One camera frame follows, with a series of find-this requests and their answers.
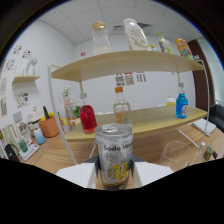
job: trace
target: glass bottle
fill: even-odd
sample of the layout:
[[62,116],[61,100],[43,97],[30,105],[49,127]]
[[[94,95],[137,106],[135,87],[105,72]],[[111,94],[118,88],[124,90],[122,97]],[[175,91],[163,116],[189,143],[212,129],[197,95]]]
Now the glass bottle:
[[80,94],[83,106],[79,109],[79,116],[84,133],[95,132],[97,123],[93,108],[87,102],[87,94]]
[[132,126],[131,107],[123,97],[123,87],[116,87],[117,100],[113,105],[114,115],[118,124],[128,124]]
[[176,116],[178,118],[187,118],[188,100],[185,96],[184,83],[179,82],[179,96],[176,100]]
[[157,36],[159,37],[159,46],[161,48],[161,51],[172,54],[173,51],[170,42],[164,39],[163,34],[161,32],[157,33]]
[[103,21],[97,21],[92,25],[93,36],[93,55],[112,52],[112,47],[108,40],[106,24]]

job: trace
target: silver can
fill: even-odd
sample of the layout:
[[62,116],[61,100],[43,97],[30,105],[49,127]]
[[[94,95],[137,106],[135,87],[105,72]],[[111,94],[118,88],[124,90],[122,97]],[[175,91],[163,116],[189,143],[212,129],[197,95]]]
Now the silver can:
[[96,128],[95,140],[104,189],[125,189],[133,152],[132,127],[124,124],[102,125]]

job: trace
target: wooden shelf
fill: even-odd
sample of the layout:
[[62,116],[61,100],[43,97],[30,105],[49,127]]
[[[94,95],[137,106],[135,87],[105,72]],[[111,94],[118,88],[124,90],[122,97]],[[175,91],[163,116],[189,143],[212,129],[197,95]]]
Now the wooden shelf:
[[[163,106],[148,108],[143,110],[133,110],[131,112],[133,122],[134,137],[143,137],[149,134],[159,134],[163,131],[171,130],[207,116],[207,112],[188,107],[188,117],[178,119],[175,116],[176,106]],[[114,114],[96,116],[97,125],[115,123]],[[66,135],[68,142],[95,141],[95,133],[84,134],[82,125],[75,127]]]
[[21,76],[15,76],[12,83],[17,82],[34,82],[35,80],[39,79],[39,75],[21,75]]
[[120,51],[76,61],[52,72],[52,78],[85,81],[118,73],[138,71],[187,72],[204,70],[190,59],[154,51]]

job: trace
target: blue bottle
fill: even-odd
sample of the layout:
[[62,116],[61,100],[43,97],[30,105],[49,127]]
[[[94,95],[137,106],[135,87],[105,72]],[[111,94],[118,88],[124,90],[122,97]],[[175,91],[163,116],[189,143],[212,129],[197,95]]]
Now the blue bottle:
[[179,84],[179,96],[176,100],[176,117],[180,119],[187,118],[188,113],[188,100],[184,92],[184,83]]

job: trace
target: orange pot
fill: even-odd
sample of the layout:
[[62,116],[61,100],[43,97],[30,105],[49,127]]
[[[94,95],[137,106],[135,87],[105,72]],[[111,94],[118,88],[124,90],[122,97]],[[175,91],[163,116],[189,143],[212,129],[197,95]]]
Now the orange pot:
[[38,121],[40,129],[43,132],[45,138],[52,138],[59,134],[58,126],[55,117],[47,119],[45,121]]

